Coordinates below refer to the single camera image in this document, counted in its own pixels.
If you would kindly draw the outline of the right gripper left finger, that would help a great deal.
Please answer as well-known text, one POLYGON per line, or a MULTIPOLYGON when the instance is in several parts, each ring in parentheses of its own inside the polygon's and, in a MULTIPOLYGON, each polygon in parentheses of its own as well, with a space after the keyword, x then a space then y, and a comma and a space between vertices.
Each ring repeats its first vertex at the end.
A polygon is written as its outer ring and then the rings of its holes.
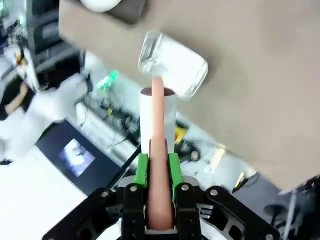
POLYGON ((117 191, 100 187, 50 229, 44 240, 96 240, 121 221, 121 240, 145 238, 148 155, 139 154, 133 181, 117 191))

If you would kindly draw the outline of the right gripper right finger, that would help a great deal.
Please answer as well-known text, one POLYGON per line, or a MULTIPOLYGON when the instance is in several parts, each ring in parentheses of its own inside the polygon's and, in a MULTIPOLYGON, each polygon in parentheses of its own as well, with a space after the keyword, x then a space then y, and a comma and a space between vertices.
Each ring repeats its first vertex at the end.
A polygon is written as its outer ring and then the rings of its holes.
POLYGON ((186 181, 176 153, 168 155, 180 240, 277 240, 279 232, 220 186, 186 181))

